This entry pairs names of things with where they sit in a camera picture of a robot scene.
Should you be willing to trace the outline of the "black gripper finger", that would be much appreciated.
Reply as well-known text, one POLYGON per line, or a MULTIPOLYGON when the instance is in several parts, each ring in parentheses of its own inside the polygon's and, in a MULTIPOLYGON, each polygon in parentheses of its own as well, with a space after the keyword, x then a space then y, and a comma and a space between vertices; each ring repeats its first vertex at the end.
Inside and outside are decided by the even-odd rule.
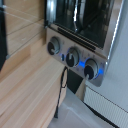
POLYGON ((0 6, 0 71, 6 61, 7 52, 7 38, 6 38, 6 23, 4 8, 0 6))

